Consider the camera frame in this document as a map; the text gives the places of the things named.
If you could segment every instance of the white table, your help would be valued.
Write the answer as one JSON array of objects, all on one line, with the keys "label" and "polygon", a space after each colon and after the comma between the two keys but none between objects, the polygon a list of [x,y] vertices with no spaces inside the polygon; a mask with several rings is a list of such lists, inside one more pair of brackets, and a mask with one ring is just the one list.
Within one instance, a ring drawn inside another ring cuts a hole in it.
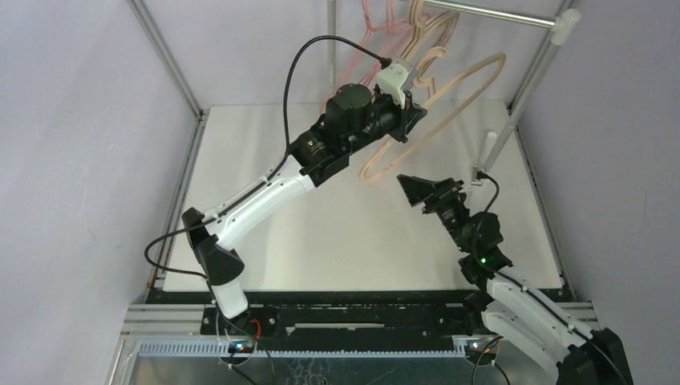
[{"label": "white table", "polygon": [[[412,132],[434,127],[456,102],[439,102]],[[318,118],[318,105],[289,106],[291,140]],[[502,100],[478,100],[430,143],[372,184],[358,172],[379,143],[350,159],[350,167],[260,223],[237,247],[245,262],[244,290],[372,291],[471,289],[459,271],[463,255],[435,214],[412,208],[396,176],[469,183],[486,132],[499,132],[508,113]],[[185,209],[205,210],[265,174],[283,152],[280,105],[213,107],[200,145]],[[405,145],[393,145],[386,159]],[[501,250],[544,289],[561,287],[556,258],[516,138],[491,172],[500,183],[492,212],[500,218]],[[468,200],[472,213],[494,193],[486,182]],[[201,271],[186,237],[174,242],[170,267]],[[207,291],[202,280],[167,274],[163,290]]]}]

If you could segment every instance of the white board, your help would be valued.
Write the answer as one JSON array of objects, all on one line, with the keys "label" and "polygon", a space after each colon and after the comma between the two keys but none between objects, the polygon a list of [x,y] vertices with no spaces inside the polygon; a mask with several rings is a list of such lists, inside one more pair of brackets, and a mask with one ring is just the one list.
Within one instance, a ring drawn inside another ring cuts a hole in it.
[{"label": "white board", "polygon": [[[416,126],[417,139],[450,113],[455,102],[433,106]],[[318,117],[318,105],[290,106],[291,136]],[[499,132],[508,114],[500,100],[478,100],[421,151],[373,184],[358,171],[373,144],[350,159],[350,167],[318,189],[288,203],[259,224],[237,247],[245,262],[245,290],[453,290],[470,289],[459,271],[457,250],[439,219],[412,208],[398,173],[469,182],[476,149],[487,130]],[[196,160],[185,209],[205,210],[227,200],[276,164],[283,151],[281,106],[214,107]],[[393,146],[402,150],[403,146]],[[501,193],[492,211],[500,217],[503,252],[541,288],[561,287],[555,258],[515,137],[500,154],[492,175]],[[491,184],[472,212],[484,208]],[[200,271],[186,237],[174,242],[173,268]],[[168,274],[164,290],[203,291],[200,278]]]},{"label": "white board", "polygon": [[[477,3],[495,8],[553,15],[561,0],[486,0]],[[286,0],[147,0],[146,3],[175,55],[189,85],[203,108],[215,105],[281,103],[290,63],[302,44],[328,32],[326,1]],[[364,34],[359,0],[336,0],[337,34],[358,42]],[[370,0],[376,25],[385,20],[385,0]],[[395,17],[406,17],[407,4],[395,1]],[[426,6],[432,15],[444,12]],[[473,63],[499,51],[508,56],[496,82],[482,95],[509,101],[528,70],[547,30],[504,20],[461,14],[448,54],[429,70],[443,84]],[[376,33],[369,47],[379,49],[384,34]],[[300,60],[291,87],[293,103],[321,103],[330,88],[327,43],[314,44]],[[344,68],[353,50],[337,44],[337,72]],[[363,59],[358,69],[365,69]],[[361,79],[356,72],[352,81]],[[480,82],[469,79],[460,93],[449,99],[464,99]]]}]

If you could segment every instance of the white tabletop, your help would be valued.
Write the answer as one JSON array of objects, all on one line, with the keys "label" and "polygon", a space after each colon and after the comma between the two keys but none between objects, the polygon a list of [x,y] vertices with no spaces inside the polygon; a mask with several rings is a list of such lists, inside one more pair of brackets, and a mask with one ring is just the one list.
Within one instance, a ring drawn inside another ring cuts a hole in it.
[{"label": "white tabletop", "polygon": [[[418,139],[455,102],[439,102],[412,132]],[[318,118],[318,105],[289,106],[291,140]],[[486,132],[499,132],[508,118],[501,100],[478,100],[430,143],[372,184],[358,173],[378,144],[350,158],[350,167],[319,188],[288,203],[251,231],[237,247],[245,263],[244,290],[372,291],[471,289],[459,271],[463,256],[435,214],[412,208],[396,176],[469,183]],[[395,158],[408,144],[393,145]],[[185,209],[206,210],[264,175],[283,152],[280,105],[213,107],[200,145]],[[500,244],[524,275],[540,288],[561,287],[555,257],[515,136],[491,171],[501,186],[492,212],[500,218]],[[471,212],[494,193],[485,183],[468,199]],[[170,267],[201,271],[186,237],[176,239]],[[199,278],[167,274],[166,291],[206,291]]]}]

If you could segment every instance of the robotic arm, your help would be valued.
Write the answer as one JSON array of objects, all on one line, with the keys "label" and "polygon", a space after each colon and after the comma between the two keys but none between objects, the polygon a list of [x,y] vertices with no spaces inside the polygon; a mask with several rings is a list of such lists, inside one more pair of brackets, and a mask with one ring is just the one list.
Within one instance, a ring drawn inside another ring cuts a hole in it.
[{"label": "robotic arm", "polygon": [[406,142],[407,134],[427,114],[408,91],[413,76],[413,68],[394,62],[376,75],[374,94],[359,84],[340,87],[328,100],[326,114],[286,149],[290,156],[275,175],[255,180],[204,213],[190,208],[182,215],[189,243],[225,317],[248,308],[237,279],[245,268],[235,250],[239,240],[286,202],[341,172],[349,166],[350,156],[368,144],[385,135]]},{"label": "robotic arm", "polygon": [[498,248],[498,216],[488,207],[470,216],[465,208],[463,181],[397,178],[411,206],[424,204],[423,213],[436,213],[458,249],[470,253],[460,268],[480,291],[465,305],[488,330],[520,348],[557,384],[633,383],[618,336],[572,318],[522,276]]}]

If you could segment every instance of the gray wall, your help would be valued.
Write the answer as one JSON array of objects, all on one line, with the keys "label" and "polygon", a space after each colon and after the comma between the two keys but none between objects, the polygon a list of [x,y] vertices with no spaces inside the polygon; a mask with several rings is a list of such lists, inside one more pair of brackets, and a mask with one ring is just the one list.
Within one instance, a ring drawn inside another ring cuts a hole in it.
[{"label": "gray wall", "polygon": [[123,0],[0,2],[0,383],[103,383],[193,119]]},{"label": "gray wall", "polygon": [[677,383],[680,2],[580,8],[522,134],[575,287],[638,383]]}]

